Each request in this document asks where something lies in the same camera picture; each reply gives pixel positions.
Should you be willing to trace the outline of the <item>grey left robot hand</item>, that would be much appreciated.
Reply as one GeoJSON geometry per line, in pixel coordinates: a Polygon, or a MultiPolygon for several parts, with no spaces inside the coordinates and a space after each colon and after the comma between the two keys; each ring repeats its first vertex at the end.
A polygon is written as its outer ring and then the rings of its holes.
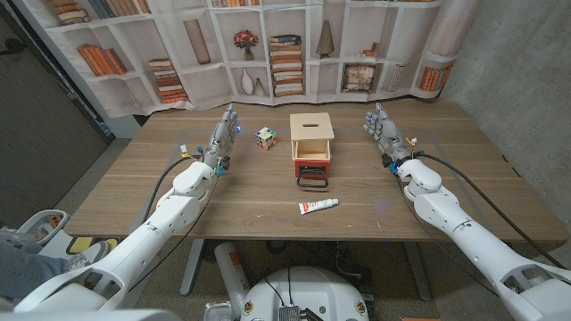
{"type": "Polygon", "coordinates": [[[217,176],[228,170],[230,153],[240,132],[240,120],[234,110],[234,104],[231,103],[213,130],[203,153],[203,163],[209,165],[217,176]]]}

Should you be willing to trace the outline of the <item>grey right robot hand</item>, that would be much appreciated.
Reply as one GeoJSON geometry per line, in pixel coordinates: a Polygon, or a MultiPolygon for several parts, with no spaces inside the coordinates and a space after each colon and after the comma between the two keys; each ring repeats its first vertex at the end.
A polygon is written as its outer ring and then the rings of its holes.
{"type": "Polygon", "coordinates": [[[395,171],[405,161],[412,159],[412,153],[404,143],[401,131],[397,128],[381,103],[376,103],[376,111],[368,111],[364,129],[373,137],[382,153],[385,168],[395,171]]]}

